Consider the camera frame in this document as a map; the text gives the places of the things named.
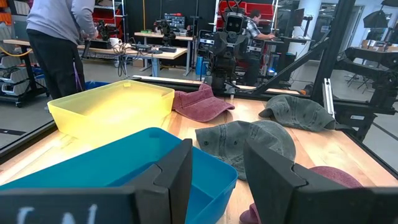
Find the man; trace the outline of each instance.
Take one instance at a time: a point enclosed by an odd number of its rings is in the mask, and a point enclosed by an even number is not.
[[[92,16],[94,4],[95,0],[35,0],[33,3],[27,17],[27,34],[53,99],[85,89],[77,45],[81,37],[98,36]]]
[[[251,42],[254,38],[260,40],[270,40],[272,38],[275,38],[274,34],[265,35],[259,31],[257,25],[260,22],[260,19],[261,12],[259,10],[255,9],[250,13],[248,26],[246,27],[246,35],[249,38],[249,45],[251,45]],[[248,63],[249,66],[246,74],[244,75],[244,80],[246,82],[246,85],[254,86],[259,76],[260,60],[257,58],[246,56],[245,61]]]

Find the plastic bin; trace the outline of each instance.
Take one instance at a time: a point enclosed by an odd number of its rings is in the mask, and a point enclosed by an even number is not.
[[[274,9],[271,4],[258,4],[258,3],[248,3],[246,5],[246,15],[250,15],[253,10],[260,10],[261,19],[272,20],[274,17]]]
[[[21,60],[17,57],[3,56],[0,58],[0,68],[9,68],[20,64]]]
[[[8,7],[7,0],[0,0],[0,7]]]
[[[29,80],[26,80],[20,84],[3,84],[1,91],[10,96],[20,96],[26,91],[29,91]]]
[[[11,13],[0,12],[0,22],[4,22],[7,26],[12,24]]]
[[[116,15],[120,15],[120,9],[115,10]],[[108,9],[95,9],[93,12],[93,21],[94,22],[99,22],[101,20],[104,20],[106,24],[115,24],[116,26],[120,25],[120,22],[122,21],[121,17],[116,18],[116,23],[114,20],[114,15],[113,15],[113,10],[108,10]]]
[[[44,80],[44,75],[37,75],[35,76],[36,86],[37,88],[47,87],[47,84]]]
[[[5,73],[8,73],[7,70],[0,70],[0,80],[6,83],[16,84],[29,78],[26,68],[17,68],[8,78],[3,77]]]
[[[246,12],[246,4],[247,4],[246,2],[241,2],[241,3],[239,4],[239,7],[242,8],[242,9],[244,9],[245,12]],[[236,4],[235,4],[234,1],[230,1],[230,2],[229,2],[229,6],[231,6],[231,7],[234,9],[235,6],[236,6]],[[229,7],[228,7],[228,5],[227,5],[227,2],[226,2],[226,1],[221,2],[220,8],[219,8],[219,10],[218,10],[218,14],[220,15],[222,12],[225,12],[226,9],[229,9]]]
[[[109,83],[106,83],[106,82],[90,81],[90,82],[86,82],[85,84],[86,84],[86,90],[92,90],[92,89],[94,89],[94,88],[98,88],[98,87],[101,87],[101,86],[105,86],[105,85],[107,85],[107,84],[109,84]]]
[[[0,190],[117,187],[140,174],[180,142],[166,131],[149,128],[0,186]],[[230,165],[195,147],[192,172],[185,223],[216,223],[224,214],[238,173]]]
[[[26,2],[14,1],[15,9],[18,15],[27,16],[30,11],[30,6]]]
[[[58,129],[93,146],[159,127],[172,109],[174,90],[123,80],[48,103]]]

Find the wooden tabletop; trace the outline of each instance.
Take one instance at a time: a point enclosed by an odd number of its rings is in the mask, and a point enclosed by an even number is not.
[[[198,147],[196,129],[237,120],[257,121],[260,119],[258,113],[264,109],[264,102],[261,101],[224,100],[235,105],[235,110],[224,112],[210,122],[192,121],[173,111],[159,123],[159,127],[181,139],[192,138],[194,145]],[[351,174],[364,186],[398,186],[398,180],[341,131],[312,133],[293,128],[286,128],[286,130],[295,143],[296,163],[307,168],[336,167]],[[0,165],[0,185],[90,150],[93,150],[93,147],[89,144],[56,131]],[[252,203],[253,198],[248,184],[238,180],[226,212],[218,224],[239,223],[240,214]]]
[[[140,36],[140,37],[152,37],[152,38],[163,38],[163,34],[156,34],[156,33],[150,33],[150,34],[145,34],[142,32],[135,32],[134,35]],[[193,37],[184,37],[184,36],[175,36],[176,40],[185,40],[185,41],[193,41]]]
[[[5,44],[16,44],[16,45],[30,46],[29,41],[23,41],[23,40],[10,39],[10,40],[4,40],[3,42]],[[84,50],[85,46],[84,45],[79,45],[77,48],[79,50]],[[186,48],[176,47],[176,49],[177,49],[177,51],[175,53],[163,52],[162,54],[154,54],[154,55],[149,54],[149,55],[147,55],[147,57],[174,60],[174,59],[178,58],[179,56],[187,53],[187,49]],[[113,49],[90,48],[90,52],[99,53],[99,54],[111,54],[111,55],[115,54]],[[126,54],[135,55],[135,54],[137,54],[137,51],[133,50],[133,49],[129,49],[129,50],[126,51]]]

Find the desk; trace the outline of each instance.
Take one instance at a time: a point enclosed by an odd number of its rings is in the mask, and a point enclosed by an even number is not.
[[[149,38],[163,38],[163,36],[164,36],[163,34],[155,34],[155,33],[145,34],[142,32],[136,32],[136,33],[134,33],[134,35],[139,36],[139,37],[144,37],[144,44],[147,44],[148,37]],[[193,41],[193,37],[176,36],[175,39],[182,40],[182,41],[188,41],[187,64],[186,64],[186,68],[185,68],[185,73],[183,74],[184,76],[187,76],[191,70],[189,60],[190,60],[190,56],[191,56],[191,43]],[[149,68],[147,60],[145,60],[144,65],[145,65],[145,67],[143,69],[141,69],[141,71],[144,71]]]
[[[186,80],[181,82],[193,83],[195,81]],[[288,90],[276,91],[290,93]],[[265,103],[254,100],[230,100],[229,98],[224,98],[224,100],[235,105],[235,110],[224,112],[207,123],[192,121],[173,111],[164,118],[160,127],[181,139],[192,138],[194,145],[198,147],[196,129],[237,120],[258,121],[258,113],[264,109]],[[286,130],[295,143],[297,151],[296,163],[307,168],[314,166],[336,167],[351,174],[361,184],[368,187],[398,186],[398,180],[341,131],[312,133],[294,128],[286,128]],[[1,164],[0,185],[90,150],[93,150],[93,147],[89,144],[57,130]],[[253,203],[253,198],[247,182],[238,180],[225,214],[218,221],[218,224],[239,223],[240,214],[247,210],[251,203]]]
[[[4,40],[3,41],[5,44],[16,44],[16,45],[21,45],[21,46],[30,46],[30,43],[28,41],[23,41],[23,40]],[[84,45],[79,45],[77,47],[79,50],[84,50],[85,46]],[[109,55],[116,55],[113,51],[113,49],[95,49],[95,48],[90,48],[90,52],[94,53],[99,53],[99,54],[109,54]],[[174,60],[178,58],[179,56],[187,53],[187,49],[185,48],[177,48],[177,51],[175,53],[169,53],[169,52],[164,52],[162,54],[147,54],[147,55],[139,55],[139,58],[143,59],[150,59],[152,60],[152,75],[154,77],[158,77],[159,72],[160,72],[160,63],[159,59],[170,59]],[[126,50],[126,58],[128,57],[135,57],[137,54],[137,51],[129,49]]]

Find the yellow plastic bin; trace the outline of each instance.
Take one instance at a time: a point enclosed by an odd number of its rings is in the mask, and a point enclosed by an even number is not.
[[[48,105],[62,133],[99,147],[146,128],[159,128],[173,99],[173,89],[123,80]]]

